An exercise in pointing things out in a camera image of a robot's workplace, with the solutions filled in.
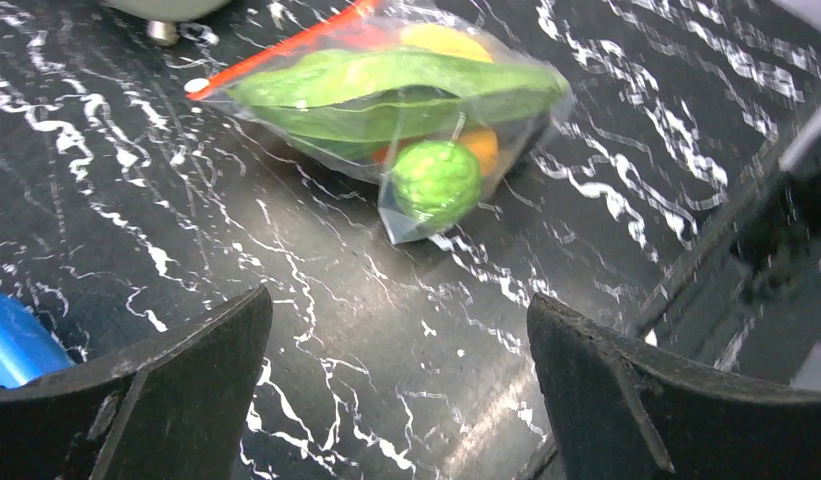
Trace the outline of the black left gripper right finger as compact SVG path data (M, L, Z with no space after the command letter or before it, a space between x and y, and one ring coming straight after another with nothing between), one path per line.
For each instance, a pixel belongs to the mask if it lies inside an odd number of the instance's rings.
M570 479L821 479L821 392L722 372L548 296L526 316Z

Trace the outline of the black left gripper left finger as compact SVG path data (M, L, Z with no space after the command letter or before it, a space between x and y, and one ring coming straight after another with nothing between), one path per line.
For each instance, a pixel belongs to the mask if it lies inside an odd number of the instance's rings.
M50 372L0 322L0 479L230 478L272 317L257 287Z

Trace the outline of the green toy custard apple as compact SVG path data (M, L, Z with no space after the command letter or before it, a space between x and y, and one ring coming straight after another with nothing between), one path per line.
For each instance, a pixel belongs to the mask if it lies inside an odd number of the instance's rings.
M477 157L451 141L420 141L402 149L390 170L399 209L415 221L444 229L478 203L483 176Z

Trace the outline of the green leafy vegetable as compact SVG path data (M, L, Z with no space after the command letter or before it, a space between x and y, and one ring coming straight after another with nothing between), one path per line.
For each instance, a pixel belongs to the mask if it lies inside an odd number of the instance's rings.
M553 67L423 49L319 50L245 75L215 105L322 161L358 161L394 140L453 127L526 125L570 92Z

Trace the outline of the clear red-zipper zip bag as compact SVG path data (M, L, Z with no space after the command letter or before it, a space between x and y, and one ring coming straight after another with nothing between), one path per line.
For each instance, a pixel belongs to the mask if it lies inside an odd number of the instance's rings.
M190 98L376 185L394 244L455 226L574 102L551 64L430 1L354 2Z

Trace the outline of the yellow toy bell pepper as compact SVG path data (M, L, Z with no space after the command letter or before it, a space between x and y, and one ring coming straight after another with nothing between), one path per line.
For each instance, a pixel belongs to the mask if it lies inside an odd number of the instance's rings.
M432 23L415 23L399 32L402 45L434 53L492 63L492 55L474 36L454 28Z

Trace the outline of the orange-yellow toy fruit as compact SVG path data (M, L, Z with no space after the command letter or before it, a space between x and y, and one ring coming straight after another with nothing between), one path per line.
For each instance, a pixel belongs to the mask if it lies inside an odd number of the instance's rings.
M499 159L498 137L494 130L480 128L462 133L457 143L477 158L481 174L488 177L496 172Z

